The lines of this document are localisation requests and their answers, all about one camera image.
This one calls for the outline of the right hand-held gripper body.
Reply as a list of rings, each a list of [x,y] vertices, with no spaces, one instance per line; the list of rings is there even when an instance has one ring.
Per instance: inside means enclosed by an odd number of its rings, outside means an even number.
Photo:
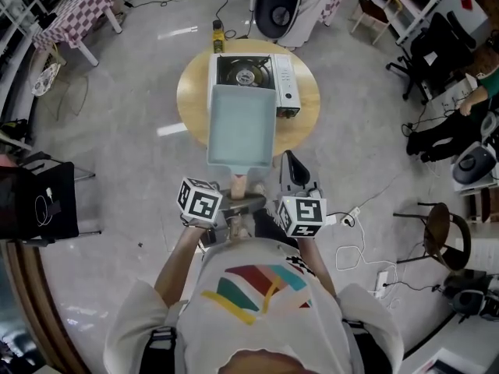
[[[314,238],[326,225],[327,200],[318,185],[283,189],[278,194],[276,214],[288,237]]]

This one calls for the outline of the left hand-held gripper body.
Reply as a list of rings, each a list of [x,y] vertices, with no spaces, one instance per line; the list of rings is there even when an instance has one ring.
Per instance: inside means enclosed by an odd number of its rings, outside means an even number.
[[[200,244],[210,248],[229,241],[237,233],[242,218],[264,208],[266,198],[250,192],[243,199],[233,199],[231,192],[221,190],[216,182],[185,177],[177,205],[184,225],[207,228]]]

